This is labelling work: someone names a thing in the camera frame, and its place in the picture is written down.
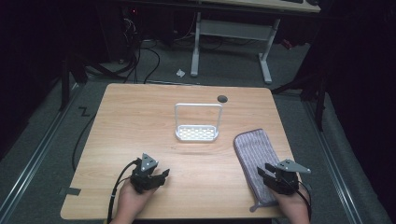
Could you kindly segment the white-legged desk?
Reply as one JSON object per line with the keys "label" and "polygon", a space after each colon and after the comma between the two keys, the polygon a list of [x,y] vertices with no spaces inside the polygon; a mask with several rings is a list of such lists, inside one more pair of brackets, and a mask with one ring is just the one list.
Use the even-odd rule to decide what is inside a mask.
{"label": "white-legged desk", "polygon": [[[265,9],[269,12],[281,13],[319,13],[320,7],[313,0],[197,0],[199,7],[216,6],[246,7],[247,9]],[[280,17],[276,16],[271,24],[258,24],[257,22],[226,21],[223,19],[203,19],[197,12],[195,17],[194,49],[191,58],[191,76],[199,74],[200,38],[202,35],[239,38],[246,40],[264,41],[266,46],[258,55],[262,69],[262,76],[266,84],[272,83],[267,57],[276,37],[280,24]]]}

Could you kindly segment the black metal stand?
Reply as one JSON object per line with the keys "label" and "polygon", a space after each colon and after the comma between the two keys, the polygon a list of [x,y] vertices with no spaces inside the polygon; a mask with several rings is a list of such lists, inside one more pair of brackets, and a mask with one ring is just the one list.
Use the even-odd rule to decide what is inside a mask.
{"label": "black metal stand", "polygon": [[85,73],[83,60],[77,54],[68,54],[62,61],[62,94],[60,110],[63,111],[70,99],[70,77],[73,77],[78,84],[85,84],[88,77]]}
{"label": "black metal stand", "polygon": [[322,117],[325,109],[325,92],[329,73],[324,70],[311,72],[298,72],[293,81],[271,90],[272,94],[280,94],[287,90],[301,90],[300,99],[302,101],[316,102],[314,112],[314,122],[317,128],[322,132]]}

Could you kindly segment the metal floor rail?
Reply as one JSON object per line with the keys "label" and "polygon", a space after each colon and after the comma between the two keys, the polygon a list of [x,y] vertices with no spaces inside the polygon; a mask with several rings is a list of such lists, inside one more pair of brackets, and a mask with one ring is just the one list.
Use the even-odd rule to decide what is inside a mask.
{"label": "metal floor rail", "polygon": [[7,224],[83,84],[73,84],[71,96],[61,109],[61,85],[56,86],[29,119],[27,127],[6,157],[0,161],[0,224]]}
{"label": "metal floor rail", "polygon": [[354,200],[352,199],[349,187],[347,186],[347,183],[340,172],[336,160],[334,159],[331,147],[326,139],[326,136],[316,124],[314,107],[307,102],[303,102],[303,107],[319,140],[320,149],[322,151],[325,164],[329,170],[332,183],[335,187],[341,205],[344,208],[349,224],[363,224],[361,215],[356,207]]}

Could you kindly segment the person's left hand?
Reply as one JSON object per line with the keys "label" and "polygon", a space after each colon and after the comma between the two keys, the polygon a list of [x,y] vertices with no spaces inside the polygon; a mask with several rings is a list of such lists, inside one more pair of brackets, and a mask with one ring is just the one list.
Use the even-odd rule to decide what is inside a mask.
{"label": "person's left hand", "polygon": [[155,191],[156,189],[150,189],[138,193],[129,181],[125,182],[120,189],[116,215],[110,224],[132,224]]}

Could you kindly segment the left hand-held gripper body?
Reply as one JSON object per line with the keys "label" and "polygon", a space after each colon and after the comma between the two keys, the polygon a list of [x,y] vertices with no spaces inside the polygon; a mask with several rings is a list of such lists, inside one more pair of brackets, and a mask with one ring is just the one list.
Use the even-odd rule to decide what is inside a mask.
{"label": "left hand-held gripper body", "polygon": [[134,189],[142,194],[149,189],[149,179],[152,177],[152,173],[158,166],[158,162],[150,157],[150,155],[143,153],[141,159],[135,161],[136,167],[133,169],[131,175],[131,183]]}

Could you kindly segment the dark computer tower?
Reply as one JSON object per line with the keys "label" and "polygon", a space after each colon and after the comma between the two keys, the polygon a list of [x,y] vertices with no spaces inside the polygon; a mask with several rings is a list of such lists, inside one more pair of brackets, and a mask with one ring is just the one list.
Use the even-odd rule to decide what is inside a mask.
{"label": "dark computer tower", "polygon": [[117,63],[129,62],[136,50],[136,45],[135,26],[128,7],[99,4],[96,9],[109,60]]}

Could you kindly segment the person's right hand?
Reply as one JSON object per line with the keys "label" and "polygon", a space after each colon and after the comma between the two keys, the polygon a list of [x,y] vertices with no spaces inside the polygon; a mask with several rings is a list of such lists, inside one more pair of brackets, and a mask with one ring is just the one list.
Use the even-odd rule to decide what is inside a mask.
{"label": "person's right hand", "polygon": [[284,195],[273,190],[272,193],[290,224],[310,224],[307,205],[298,193]]}

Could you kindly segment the grey tape strip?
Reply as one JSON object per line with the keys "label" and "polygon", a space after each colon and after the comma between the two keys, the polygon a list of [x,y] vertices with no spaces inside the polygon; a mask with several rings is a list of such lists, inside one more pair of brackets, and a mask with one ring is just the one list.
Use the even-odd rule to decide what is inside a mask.
{"label": "grey tape strip", "polygon": [[81,189],[70,188],[70,187],[61,187],[58,191],[59,195],[74,195],[78,196],[81,192]]}

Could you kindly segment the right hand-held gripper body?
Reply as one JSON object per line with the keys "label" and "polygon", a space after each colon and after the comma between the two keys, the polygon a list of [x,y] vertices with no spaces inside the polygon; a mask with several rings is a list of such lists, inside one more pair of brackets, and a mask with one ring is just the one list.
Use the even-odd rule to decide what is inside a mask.
{"label": "right hand-held gripper body", "polygon": [[291,195],[299,189],[298,173],[311,173],[309,168],[289,159],[280,161],[273,166],[276,168],[276,171],[272,173],[274,174],[272,176],[273,179],[267,183],[263,183],[269,189],[284,195]]}

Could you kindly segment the purple striped cloth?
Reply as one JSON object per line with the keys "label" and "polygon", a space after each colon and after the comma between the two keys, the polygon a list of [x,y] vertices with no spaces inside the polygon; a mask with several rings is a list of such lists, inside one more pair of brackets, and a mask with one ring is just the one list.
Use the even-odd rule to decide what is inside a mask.
{"label": "purple striped cloth", "polygon": [[255,212],[259,207],[276,205],[272,189],[263,183],[257,172],[260,167],[268,175],[274,176],[265,169],[265,163],[275,165],[280,162],[267,133],[263,129],[240,133],[233,140],[233,147],[255,198],[249,211]]}

